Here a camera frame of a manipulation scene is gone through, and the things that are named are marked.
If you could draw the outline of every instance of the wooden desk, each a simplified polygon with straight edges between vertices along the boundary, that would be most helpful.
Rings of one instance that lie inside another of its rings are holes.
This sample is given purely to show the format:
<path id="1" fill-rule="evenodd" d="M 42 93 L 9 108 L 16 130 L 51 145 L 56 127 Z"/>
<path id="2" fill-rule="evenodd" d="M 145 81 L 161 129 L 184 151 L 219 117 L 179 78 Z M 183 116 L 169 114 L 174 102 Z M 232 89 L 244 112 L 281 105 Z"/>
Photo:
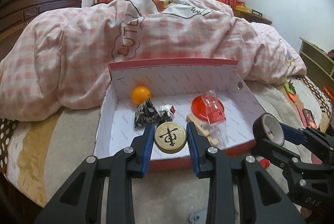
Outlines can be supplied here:
<path id="1" fill-rule="evenodd" d="M 233 14 L 235 17 L 238 18 L 244 18 L 246 19 L 249 23 L 250 22 L 257 22 L 257 23 L 264 23 L 267 25 L 271 25 L 271 21 L 269 19 L 254 15 L 254 14 L 250 14 L 250 13 L 246 13 L 243 11 L 238 11 L 238 10 L 233 10 Z"/>
<path id="2" fill-rule="evenodd" d="M 320 48 L 304 38 L 299 55 L 303 59 L 307 76 L 322 90 L 326 86 L 334 94 L 334 61 Z"/>

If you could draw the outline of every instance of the orange ping pong ball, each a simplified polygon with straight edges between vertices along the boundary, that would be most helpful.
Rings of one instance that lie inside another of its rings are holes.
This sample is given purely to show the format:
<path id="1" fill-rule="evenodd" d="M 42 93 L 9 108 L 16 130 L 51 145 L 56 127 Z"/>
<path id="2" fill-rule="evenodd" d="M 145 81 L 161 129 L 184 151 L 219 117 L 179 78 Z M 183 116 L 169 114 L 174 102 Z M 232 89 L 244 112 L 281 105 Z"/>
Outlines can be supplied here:
<path id="1" fill-rule="evenodd" d="M 132 101 L 139 105 L 151 96 L 151 91 L 145 86 L 138 86 L 132 92 Z"/>

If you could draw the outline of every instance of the polka dot fabric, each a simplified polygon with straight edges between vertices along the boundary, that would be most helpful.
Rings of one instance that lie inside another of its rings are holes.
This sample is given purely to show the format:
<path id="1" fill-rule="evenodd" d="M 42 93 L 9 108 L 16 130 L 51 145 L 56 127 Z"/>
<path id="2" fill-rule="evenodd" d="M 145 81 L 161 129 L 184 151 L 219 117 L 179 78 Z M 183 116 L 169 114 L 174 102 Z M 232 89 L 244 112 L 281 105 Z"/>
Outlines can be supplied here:
<path id="1" fill-rule="evenodd" d="M 332 120 L 332 104 L 331 100 L 325 95 L 311 80 L 308 76 L 299 76 L 298 79 L 302 80 L 305 85 L 313 92 L 317 99 L 322 104 L 321 109 L 324 109 L 328 116 L 329 121 Z"/>
<path id="2" fill-rule="evenodd" d="M 8 145 L 16 128 L 17 121 L 0 118 L 0 172 L 7 174 Z"/>

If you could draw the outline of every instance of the wooden headboard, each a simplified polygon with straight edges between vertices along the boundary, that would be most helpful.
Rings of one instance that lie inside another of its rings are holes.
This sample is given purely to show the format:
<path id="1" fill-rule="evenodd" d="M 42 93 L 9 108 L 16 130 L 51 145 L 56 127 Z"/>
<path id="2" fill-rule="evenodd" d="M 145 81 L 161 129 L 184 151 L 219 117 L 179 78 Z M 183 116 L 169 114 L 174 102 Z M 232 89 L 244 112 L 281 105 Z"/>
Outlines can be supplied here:
<path id="1" fill-rule="evenodd" d="M 13 48 L 24 28 L 39 14 L 81 7 L 82 0 L 3 0 L 0 4 L 0 61 Z"/>

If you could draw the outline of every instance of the red label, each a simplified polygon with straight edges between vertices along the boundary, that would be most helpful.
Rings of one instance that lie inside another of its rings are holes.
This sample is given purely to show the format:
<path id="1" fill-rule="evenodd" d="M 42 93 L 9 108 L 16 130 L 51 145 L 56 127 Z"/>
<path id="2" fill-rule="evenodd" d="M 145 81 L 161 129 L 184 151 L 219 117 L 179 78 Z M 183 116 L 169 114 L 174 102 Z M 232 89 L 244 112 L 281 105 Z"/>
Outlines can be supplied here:
<path id="1" fill-rule="evenodd" d="M 225 114 L 221 110 L 216 110 L 214 112 L 211 112 L 207 116 L 210 124 L 216 123 L 221 120 L 222 121 L 226 120 Z"/>

